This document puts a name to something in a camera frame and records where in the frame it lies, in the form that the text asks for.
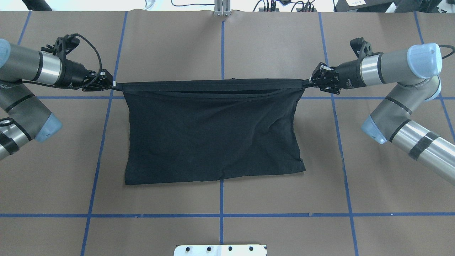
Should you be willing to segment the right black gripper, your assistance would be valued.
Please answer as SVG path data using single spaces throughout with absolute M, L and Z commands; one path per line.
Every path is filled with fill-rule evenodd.
M 357 89 L 363 86 L 360 60 L 352 60 L 338 66 L 319 63 L 311 75 L 311 83 L 323 92 L 340 94 L 341 89 Z

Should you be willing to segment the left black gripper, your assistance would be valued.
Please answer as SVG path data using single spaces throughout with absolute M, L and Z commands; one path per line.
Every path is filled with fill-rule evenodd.
M 112 89 L 113 85 L 113 76 L 106 69 L 89 71 L 84 65 L 71 60 L 63 60 L 57 80 L 60 89 L 82 89 L 83 92 L 102 92 Z

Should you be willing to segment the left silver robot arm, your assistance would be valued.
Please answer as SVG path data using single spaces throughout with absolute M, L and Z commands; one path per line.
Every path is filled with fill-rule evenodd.
M 113 76 L 102 67 L 98 51 L 97 71 L 67 59 L 81 39 L 84 39 L 81 34 L 67 34 L 39 51 L 1 39 L 0 105 L 7 114 L 0 125 L 1 159 L 15 154 L 30 141 L 47 140 L 62 128 L 61 121 L 31 92 L 28 84 L 84 92 L 116 88 Z

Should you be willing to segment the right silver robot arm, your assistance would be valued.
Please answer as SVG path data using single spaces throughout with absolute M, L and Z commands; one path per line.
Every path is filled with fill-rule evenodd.
M 363 132 L 379 144 L 391 142 L 454 184 L 454 144 L 411 119 L 422 103 L 435 99 L 441 91 L 441 48 L 445 45 L 426 43 L 382 53 L 373 52 L 369 42 L 356 38 L 350 46 L 357 60 L 338 66 L 319 63 L 309 78 L 309 86 L 339 94 L 342 89 L 396 83 L 367 117 Z

